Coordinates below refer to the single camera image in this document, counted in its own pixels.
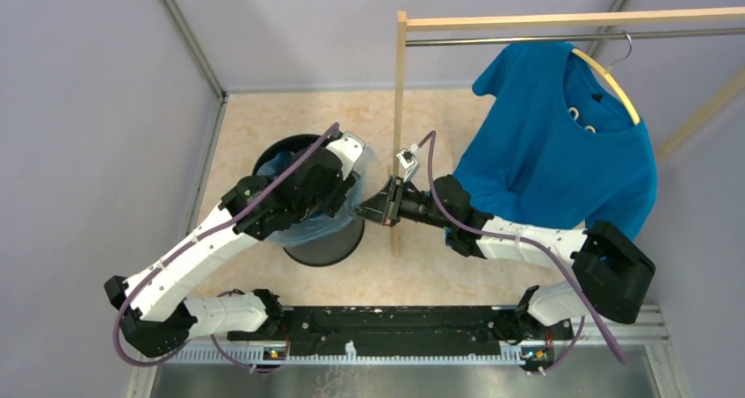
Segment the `black cylindrical trash bin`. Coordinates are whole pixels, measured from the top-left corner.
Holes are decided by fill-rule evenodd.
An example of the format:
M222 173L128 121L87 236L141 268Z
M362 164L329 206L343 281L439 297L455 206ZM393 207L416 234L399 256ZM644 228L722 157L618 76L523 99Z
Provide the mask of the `black cylindrical trash bin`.
M354 216L354 220L346 227L321 239L289 248L274 244L281 247L297 263L311 267L324 267L337 264L352 254L360 244L364 230L364 221Z

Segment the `blue plastic trash bag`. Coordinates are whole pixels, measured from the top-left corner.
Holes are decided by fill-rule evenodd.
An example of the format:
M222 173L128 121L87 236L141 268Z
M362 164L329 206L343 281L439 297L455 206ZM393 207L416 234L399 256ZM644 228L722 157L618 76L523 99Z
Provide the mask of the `blue plastic trash bag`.
M257 159L253 174L278 176L290 166L294 157L301 155L304 149L309 147L316 138L317 136L314 134L300 134L275 142ZM347 194L345 202L334 217L315 212L303 222L295 223L288 229L272 233L267 241L287 248L300 246L306 242L321 239L326 235L335 234L350 224L354 220L351 209L361 201L366 167L375 159L376 155L373 149L369 145L365 145L362 163L358 164L356 168L356 172L359 174L358 181Z

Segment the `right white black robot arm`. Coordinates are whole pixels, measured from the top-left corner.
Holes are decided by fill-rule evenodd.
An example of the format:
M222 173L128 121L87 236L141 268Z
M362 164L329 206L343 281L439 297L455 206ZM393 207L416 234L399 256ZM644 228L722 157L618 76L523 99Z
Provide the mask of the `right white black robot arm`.
M563 280L529 288L517 305L515 325L527 338L550 326L588 315L630 325L637 322L655 275L655 264L615 225L541 228L483 213L452 176L431 192L391 177L374 196L352 209L358 217L393 227L402 220L445 230L445 243L464 257L510 260L553 267Z

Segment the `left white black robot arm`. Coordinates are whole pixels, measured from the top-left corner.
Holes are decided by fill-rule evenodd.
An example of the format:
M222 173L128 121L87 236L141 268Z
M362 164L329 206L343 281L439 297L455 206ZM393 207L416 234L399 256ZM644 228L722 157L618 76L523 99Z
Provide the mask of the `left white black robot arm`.
M143 365L172 358L193 339L245 333L252 339L286 335L288 322L267 289L196 298L193 289L235 255L278 238L296 263L326 267L359 246L364 222L351 212L369 150L343 138L318 148L282 150L291 163L279 174L242 178L203 222L167 254L130 277L114 276L105 292L118 314L113 346L142 355Z

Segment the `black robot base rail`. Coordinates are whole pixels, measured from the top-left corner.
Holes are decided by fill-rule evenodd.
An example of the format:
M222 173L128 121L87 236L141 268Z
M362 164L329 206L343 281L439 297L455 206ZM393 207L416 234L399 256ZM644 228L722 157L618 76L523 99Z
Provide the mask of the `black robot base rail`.
M568 320L546 327L508 306L286 308L258 332L231 331L252 347L250 363L300 365L518 365L554 361L553 346L575 335Z

